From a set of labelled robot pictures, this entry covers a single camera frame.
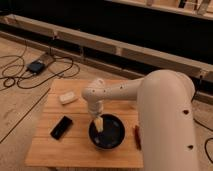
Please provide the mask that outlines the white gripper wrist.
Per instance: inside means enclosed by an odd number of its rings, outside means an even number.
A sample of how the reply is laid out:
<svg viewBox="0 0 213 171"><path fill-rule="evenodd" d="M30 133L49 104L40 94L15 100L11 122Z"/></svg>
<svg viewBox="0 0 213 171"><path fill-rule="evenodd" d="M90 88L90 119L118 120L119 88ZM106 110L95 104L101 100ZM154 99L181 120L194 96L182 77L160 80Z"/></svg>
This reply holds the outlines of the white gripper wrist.
<svg viewBox="0 0 213 171"><path fill-rule="evenodd" d="M93 118L96 117L94 119L94 124L95 124L96 130L98 132L102 132L103 131L103 118L98 116L98 115L100 115L102 113L102 111L103 111L103 102L102 101L90 102L88 104L88 113Z"/></svg>

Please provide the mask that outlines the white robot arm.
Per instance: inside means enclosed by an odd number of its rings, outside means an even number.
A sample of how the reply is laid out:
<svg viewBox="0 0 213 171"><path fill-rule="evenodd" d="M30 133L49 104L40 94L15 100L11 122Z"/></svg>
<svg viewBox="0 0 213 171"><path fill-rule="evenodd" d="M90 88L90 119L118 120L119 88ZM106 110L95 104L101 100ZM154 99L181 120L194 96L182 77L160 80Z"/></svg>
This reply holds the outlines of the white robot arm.
<svg viewBox="0 0 213 171"><path fill-rule="evenodd" d="M82 90L93 117L100 116L105 100L137 103L144 171L199 171L194 94L189 76L165 69L112 85L97 78Z"/></svg>

